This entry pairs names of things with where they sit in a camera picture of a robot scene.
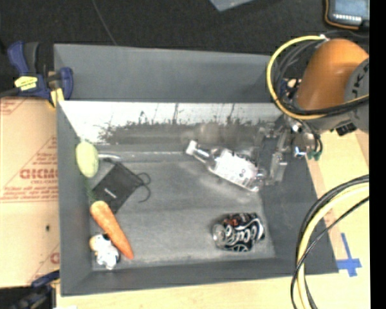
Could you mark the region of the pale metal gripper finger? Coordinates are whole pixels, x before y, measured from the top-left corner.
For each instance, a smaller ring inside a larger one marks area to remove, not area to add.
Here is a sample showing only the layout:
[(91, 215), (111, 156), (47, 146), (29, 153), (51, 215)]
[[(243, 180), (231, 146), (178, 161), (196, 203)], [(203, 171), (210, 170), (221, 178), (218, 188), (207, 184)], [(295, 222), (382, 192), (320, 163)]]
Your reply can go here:
[(282, 152), (274, 152), (271, 155), (270, 170), (266, 180), (267, 185), (273, 185), (283, 181), (284, 173), (288, 166), (285, 154)]
[(278, 140), (283, 132), (282, 126), (273, 126), (268, 124), (267, 126), (259, 128), (259, 135), (261, 136), (260, 145), (263, 147), (268, 140)]

